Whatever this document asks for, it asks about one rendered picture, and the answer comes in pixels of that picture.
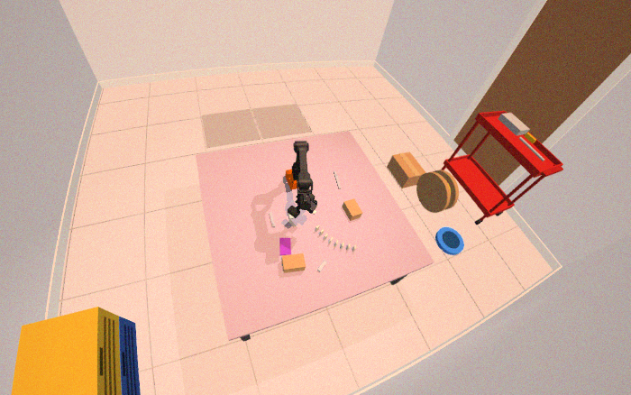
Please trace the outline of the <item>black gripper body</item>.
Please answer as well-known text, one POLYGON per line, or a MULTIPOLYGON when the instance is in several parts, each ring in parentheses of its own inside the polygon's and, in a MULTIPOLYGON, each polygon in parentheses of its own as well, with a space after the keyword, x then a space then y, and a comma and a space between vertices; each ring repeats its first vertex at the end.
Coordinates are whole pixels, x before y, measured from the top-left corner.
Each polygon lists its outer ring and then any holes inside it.
MULTIPOLYGON (((309 196, 310 196, 310 200, 314 200, 315 199, 315 195, 309 194, 309 196)), ((296 207, 291 206, 291 207, 288 208, 288 211, 287 211, 293 217, 297 217, 300 214, 300 211, 299 211, 300 206, 299 206, 299 197, 298 197, 298 195, 296 195, 296 198, 297 198, 297 200, 295 201, 295 203, 297 203, 297 206, 296 207)))

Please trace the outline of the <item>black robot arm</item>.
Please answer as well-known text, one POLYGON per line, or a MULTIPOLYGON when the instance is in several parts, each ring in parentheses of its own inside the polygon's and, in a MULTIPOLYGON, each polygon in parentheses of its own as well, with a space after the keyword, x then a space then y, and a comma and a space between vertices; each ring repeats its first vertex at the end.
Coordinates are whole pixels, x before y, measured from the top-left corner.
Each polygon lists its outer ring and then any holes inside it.
POLYGON ((314 190, 313 180, 307 171, 306 154, 309 151, 309 143, 306 141, 295 141, 293 148, 297 154, 296 161, 291 165, 293 180, 297 181, 297 195, 299 206, 302 210, 307 210, 312 214, 317 208, 317 200, 311 200, 309 194, 314 190), (311 186, 311 190, 309 189, 311 186))

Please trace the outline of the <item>magenta flat block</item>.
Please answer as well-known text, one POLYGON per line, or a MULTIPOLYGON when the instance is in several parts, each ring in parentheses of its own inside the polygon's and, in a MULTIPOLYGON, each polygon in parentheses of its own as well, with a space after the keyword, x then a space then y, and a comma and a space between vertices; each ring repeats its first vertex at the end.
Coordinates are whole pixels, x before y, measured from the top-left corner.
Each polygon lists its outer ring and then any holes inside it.
POLYGON ((279 255, 291 254, 290 238, 279 238, 279 255))

